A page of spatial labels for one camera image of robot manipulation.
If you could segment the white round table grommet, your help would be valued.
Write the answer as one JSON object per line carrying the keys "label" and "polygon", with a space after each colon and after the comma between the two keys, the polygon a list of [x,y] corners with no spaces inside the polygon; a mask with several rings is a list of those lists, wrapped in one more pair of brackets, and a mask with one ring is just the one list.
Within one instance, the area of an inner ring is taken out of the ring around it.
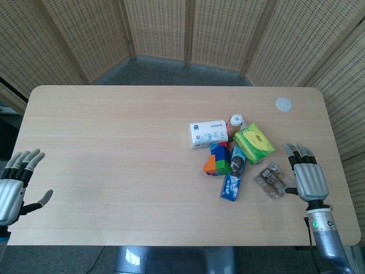
{"label": "white round table grommet", "polygon": [[275,106],[282,112],[289,112],[292,110],[293,104],[289,98],[278,98],[275,101]]}

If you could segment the green tissue pack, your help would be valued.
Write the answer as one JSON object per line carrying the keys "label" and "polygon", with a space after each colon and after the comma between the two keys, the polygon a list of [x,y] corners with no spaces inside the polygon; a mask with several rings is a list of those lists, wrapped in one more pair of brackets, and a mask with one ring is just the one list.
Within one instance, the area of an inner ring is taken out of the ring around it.
{"label": "green tissue pack", "polygon": [[256,123],[252,123],[234,134],[233,140],[251,165],[257,164],[276,150]]}

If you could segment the blue snack box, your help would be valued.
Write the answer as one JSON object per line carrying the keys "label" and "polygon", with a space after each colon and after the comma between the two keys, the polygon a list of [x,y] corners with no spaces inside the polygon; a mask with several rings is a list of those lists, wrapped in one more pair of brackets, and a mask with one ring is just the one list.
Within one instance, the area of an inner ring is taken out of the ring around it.
{"label": "blue snack box", "polygon": [[238,196],[242,174],[244,173],[246,156],[239,146],[234,146],[231,157],[231,173],[226,174],[220,197],[234,202]]}

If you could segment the orange juice bottle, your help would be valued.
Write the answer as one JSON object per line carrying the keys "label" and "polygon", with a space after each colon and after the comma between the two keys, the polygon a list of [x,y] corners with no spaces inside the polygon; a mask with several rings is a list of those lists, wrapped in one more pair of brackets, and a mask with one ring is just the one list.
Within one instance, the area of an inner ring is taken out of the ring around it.
{"label": "orange juice bottle", "polygon": [[247,127],[247,125],[242,115],[240,114],[232,115],[226,122],[228,142],[232,142],[234,135],[245,127]]}

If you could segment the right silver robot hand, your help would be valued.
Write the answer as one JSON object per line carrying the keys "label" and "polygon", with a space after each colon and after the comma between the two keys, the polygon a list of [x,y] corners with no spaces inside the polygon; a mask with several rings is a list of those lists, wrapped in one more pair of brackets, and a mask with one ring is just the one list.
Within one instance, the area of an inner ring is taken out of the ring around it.
{"label": "right silver robot hand", "polygon": [[285,150],[296,181],[295,187],[285,189],[287,194],[298,195],[303,201],[324,201],[329,195],[322,166],[317,163],[314,153],[297,143],[282,145]]}

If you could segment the clear-wrapped brown snack pack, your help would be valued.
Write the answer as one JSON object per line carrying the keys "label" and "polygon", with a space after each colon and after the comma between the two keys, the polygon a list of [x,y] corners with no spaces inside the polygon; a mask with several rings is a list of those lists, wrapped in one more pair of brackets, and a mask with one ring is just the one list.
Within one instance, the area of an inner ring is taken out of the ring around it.
{"label": "clear-wrapped brown snack pack", "polygon": [[285,189],[293,185],[292,179],[274,162],[263,168],[254,178],[254,181],[273,200],[284,196],[286,194]]}

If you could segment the colourful block puzzle cube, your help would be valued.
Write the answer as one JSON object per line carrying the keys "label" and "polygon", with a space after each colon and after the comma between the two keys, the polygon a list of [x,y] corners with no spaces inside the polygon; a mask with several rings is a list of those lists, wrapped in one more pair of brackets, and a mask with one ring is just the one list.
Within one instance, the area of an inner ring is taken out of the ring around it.
{"label": "colourful block puzzle cube", "polygon": [[202,170],[211,176],[221,176],[231,173],[230,151],[228,143],[222,142],[213,144],[210,147],[210,156],[208,157]]}

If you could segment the white tissue pack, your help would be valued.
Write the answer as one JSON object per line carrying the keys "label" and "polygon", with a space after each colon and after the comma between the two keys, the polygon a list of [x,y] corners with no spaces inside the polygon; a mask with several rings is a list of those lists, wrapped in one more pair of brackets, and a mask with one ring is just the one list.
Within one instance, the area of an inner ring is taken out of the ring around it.
{"label": "white tissue pack", "polygon": [[226,122],[214,120],[189,124],[190,141],[193,149],[207,148],[228,141]]}

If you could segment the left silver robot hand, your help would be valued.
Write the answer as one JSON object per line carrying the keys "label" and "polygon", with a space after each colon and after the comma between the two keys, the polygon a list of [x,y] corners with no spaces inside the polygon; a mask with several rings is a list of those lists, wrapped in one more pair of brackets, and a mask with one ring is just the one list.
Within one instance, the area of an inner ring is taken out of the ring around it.
{"label": "left silver robot hand", "polygon": [[40,149],[15,153],[7,162],[0,177],[0,227],[8,227],[27,215],[44,207],[54,191],[48,190],[36,203],[25,205],[26,188],[36,166],[45,157]]}

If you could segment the woven folding screen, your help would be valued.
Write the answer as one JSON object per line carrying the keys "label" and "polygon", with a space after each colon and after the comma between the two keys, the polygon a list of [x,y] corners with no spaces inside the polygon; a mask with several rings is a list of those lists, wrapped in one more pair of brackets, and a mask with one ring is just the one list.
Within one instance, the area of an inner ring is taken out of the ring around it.
{"label": "woven folding screen", "polygon": [[90,84],[139,55],[323,95],[343,161],[365,159],[365,0],[0,0],[0,102]]}

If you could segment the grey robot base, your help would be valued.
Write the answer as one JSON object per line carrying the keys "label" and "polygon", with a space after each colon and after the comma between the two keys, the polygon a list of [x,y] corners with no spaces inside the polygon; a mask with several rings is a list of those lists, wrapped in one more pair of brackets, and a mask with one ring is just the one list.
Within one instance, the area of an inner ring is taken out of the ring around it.
{"label": "grey robot base", "polygon": [[113,274],[237,274],[234,247],[119,246]]}

